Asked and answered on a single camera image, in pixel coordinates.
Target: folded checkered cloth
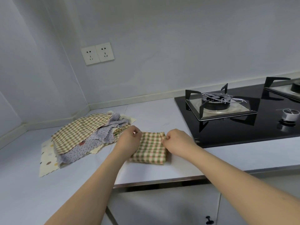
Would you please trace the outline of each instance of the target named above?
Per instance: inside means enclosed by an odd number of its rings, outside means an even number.
[[[167,149],[161,141],[166,138],[164,132],[143,132],[140,146],[130,157],[130,162],[164,164]]]
[[[111,113],[91,114],[65,125],[58,130],[52,139],[58,155],[67,153],[77,144],[88,138],[96,129],[107,124]]]

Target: cabinet knob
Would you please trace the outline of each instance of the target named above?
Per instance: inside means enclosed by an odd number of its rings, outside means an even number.
[[[205,218],[208,219],[206,224],[214,224],[215,223],[213,220],[210,220],[210,216],[206,216]]]

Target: person's left hand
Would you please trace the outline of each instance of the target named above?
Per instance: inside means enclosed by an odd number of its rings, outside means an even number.
[[[119,137],[113,152],[122,156],[126,161],[132,156],[140,145],[142,132],[134,125],[128,127]]]

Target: person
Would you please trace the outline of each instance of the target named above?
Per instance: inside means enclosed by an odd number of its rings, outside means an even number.
[[[95,173],[45,225],[101,224],[117,174],[138,149],[141,135],[137,127],[127,128]],[[299,199],[208,153],[185,132],[171,130],[163,145],[201,170],[249,225],[300,224]]]

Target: white wall socket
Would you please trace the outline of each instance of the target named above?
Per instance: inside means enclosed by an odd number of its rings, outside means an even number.
[[[110,42],[96,45],[96,50],[101,62],[115,59]]]
[[[86,65],[100,62],[95,46],[81,48],[81,53]]]

